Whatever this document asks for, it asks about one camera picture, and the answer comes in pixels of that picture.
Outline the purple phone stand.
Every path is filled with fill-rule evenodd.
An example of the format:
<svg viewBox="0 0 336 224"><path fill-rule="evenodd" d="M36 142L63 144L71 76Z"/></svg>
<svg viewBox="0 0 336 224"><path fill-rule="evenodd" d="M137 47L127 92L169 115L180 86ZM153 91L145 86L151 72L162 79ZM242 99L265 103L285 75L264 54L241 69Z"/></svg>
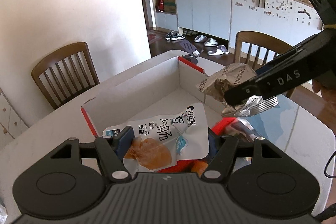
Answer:
<svg viewBox="0 0 336 224"><path fill-rule="evenodd" d="M197 65L198 57L201 55L201 51L197 49L191 42L186 39L180 40L179 45L188 53L187 55L182 56L187 61Z"/></svg>

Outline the white drawer sideboard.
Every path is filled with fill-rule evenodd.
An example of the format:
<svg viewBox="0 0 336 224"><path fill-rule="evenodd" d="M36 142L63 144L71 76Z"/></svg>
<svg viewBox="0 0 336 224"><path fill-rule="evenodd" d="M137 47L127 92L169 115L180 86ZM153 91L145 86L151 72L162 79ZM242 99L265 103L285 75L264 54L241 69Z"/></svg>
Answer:
<svg viewBox="0 0 336 224"><path fill-rule="evenodd" d="M23 119L17 114L13 106L11 106L2 90L0 97L0 124L1 149L29 128Z"/></svg>

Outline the silver brown snack bag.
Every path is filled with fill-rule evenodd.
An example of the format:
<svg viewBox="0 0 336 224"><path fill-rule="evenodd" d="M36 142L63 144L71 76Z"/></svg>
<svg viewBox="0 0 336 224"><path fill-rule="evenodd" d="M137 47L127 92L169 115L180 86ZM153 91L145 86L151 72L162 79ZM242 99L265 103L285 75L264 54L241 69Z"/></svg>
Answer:
<svg viewBox="0 0 336 224"><path fill-rule="evenodd" d="M198 90L218 101L223 117L251 117L279 104L277 97L264 99L249 80L256 72L243 63L233 63L196 84Z"/></svg>

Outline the wooden chair far side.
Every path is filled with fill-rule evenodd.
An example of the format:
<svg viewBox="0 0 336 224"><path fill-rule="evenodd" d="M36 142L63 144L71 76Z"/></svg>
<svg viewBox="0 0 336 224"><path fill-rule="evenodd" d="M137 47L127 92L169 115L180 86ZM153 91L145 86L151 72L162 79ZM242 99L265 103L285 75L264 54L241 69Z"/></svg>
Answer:
<svg viewBox="0 0 336 224"><path fill-rule="evenodd" d="M86 42L50 53L35 65L31 77L55 110L100 83Z"/></svg>

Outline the blueberry pastry clear pack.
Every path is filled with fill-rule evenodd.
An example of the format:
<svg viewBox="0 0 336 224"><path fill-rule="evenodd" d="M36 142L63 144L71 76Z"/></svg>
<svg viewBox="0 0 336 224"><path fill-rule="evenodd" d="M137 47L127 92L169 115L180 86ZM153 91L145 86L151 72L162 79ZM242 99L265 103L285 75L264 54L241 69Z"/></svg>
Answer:
<svg viewBox="0 0 336 224"><path fill-rule="evenodd" d="M235 119L225 129L226 135L235 136L239 139L244 139L247 142L254 141L259 136L258 132L246 119Z"/></svg>

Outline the white chicken sausage pouch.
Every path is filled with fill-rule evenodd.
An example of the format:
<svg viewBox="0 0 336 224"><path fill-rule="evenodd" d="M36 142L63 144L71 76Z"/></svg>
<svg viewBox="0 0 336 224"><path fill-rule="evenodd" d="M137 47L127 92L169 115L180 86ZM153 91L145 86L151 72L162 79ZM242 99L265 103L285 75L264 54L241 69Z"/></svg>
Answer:
<svg viewBox="0 0 336 224"><path fill-rule="evenodd" d="M178 114L110 126L103 135L117 136L126 126L133 129L134 140L126 146L121 159L132 176L137 172L158 172L182 160L201 160L210 151L202 103L191 104Z"/></svg>

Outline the red cardboard box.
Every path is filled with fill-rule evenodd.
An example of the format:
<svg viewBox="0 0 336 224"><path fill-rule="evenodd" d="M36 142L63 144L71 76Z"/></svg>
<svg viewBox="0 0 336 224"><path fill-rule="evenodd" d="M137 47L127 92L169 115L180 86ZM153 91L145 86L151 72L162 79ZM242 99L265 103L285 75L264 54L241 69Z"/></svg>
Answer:
<svg viewBox="0 0 336 224"><path fill-rule="evenodd" d="M115 86L106 84L98 95L81 107L95 141L81 144L80 156L95 158L100 172L108 178L112 178L115 173L121 173L125 180L133 176L113 151L113 136L103 135L106 128L157 115L178 114L194 103L203 104L208 128L212 129L213 125L222 121L223 106L218 104L217 108L213 108L213 99L196 87L206 75L196 66L188 65L181 57L147 66L132 76L127 72L123 75L125 81ZM219 136L223 138L224 144L227 136ZM191 172L194 161L182 160L176 166L156 173Z"/></svg>

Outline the wooden chair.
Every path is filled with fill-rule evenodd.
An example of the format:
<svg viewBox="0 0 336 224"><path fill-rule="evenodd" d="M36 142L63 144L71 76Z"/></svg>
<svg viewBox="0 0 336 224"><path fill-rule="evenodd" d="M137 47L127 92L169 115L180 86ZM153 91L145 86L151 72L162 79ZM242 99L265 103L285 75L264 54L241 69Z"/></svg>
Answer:
<svg viewBox="0 0 336 224"><path fill-rule="evenodd" d="M55 110L100 83L86 42L50 53L35 65L31 77Z"/></svg>
<svg viewBox="0 0 336 224"><path fill-rule="evenodd" d="M234 62L245 63L256 71L290 48L289 44L273 36L256 31L240 31L236 34Z"/></svg>

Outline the wooden chair right side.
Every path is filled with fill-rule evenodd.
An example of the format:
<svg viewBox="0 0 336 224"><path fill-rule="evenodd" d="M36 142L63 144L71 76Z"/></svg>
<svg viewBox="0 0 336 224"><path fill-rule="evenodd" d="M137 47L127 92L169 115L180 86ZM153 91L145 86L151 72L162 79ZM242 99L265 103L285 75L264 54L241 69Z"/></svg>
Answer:
<svg viewBox="0 0 336 224"><path fill-rule="evenodd" d="M290 48L289 44L273 36L256 31L240 31L236 34L234 62L245 63L256 71Z"/></svg>

